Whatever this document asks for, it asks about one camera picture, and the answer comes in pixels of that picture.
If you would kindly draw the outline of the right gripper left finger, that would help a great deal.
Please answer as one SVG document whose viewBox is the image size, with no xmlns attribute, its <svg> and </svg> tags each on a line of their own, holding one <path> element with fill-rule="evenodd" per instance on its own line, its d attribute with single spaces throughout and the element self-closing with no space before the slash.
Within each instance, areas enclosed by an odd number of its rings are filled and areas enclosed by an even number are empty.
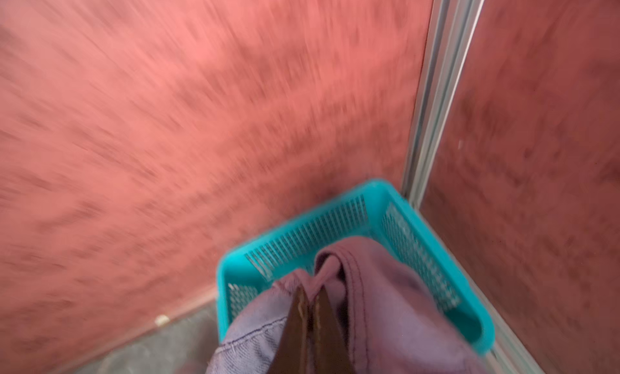
<svg viewBox="0 0 620 374">
<path fill-rule="evenodd" d="M 268 369 L 269 374 L 302 374 L 308 368 L 308 297 L 295 290 L 278 349 Z"/>
</svg>

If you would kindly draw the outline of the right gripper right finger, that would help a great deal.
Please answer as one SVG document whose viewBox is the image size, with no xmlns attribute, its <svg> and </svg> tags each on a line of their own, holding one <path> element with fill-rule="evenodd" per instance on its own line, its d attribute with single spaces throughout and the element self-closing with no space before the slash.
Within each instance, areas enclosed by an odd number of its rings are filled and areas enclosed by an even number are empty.
<svg viewBox="0 0 620 374">
<path fill-rule="evenodd" d="M 321 288 L 313 302 L 313 333 L 316 373 L 355 373 L 325 287 Z"/>
</svg>

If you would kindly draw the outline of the purple trousers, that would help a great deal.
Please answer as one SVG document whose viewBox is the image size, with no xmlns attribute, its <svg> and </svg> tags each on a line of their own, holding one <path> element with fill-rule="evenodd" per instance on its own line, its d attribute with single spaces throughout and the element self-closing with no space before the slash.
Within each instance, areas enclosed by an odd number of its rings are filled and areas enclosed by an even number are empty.
<svg viewBox="0 0 620 374">
<path fill-rule="evenodd" d="M 321 250 L 313 273 L 295 270 L 251 301 L 229 327 L 208 372 L 268 373 L 299 287 L 308 297 L 306 373 L 316 373 L 313 302 L 322 287 L 355 373 L 486 370 L 413 269 L 376 241 L 350 237 Z"/>
</svg>

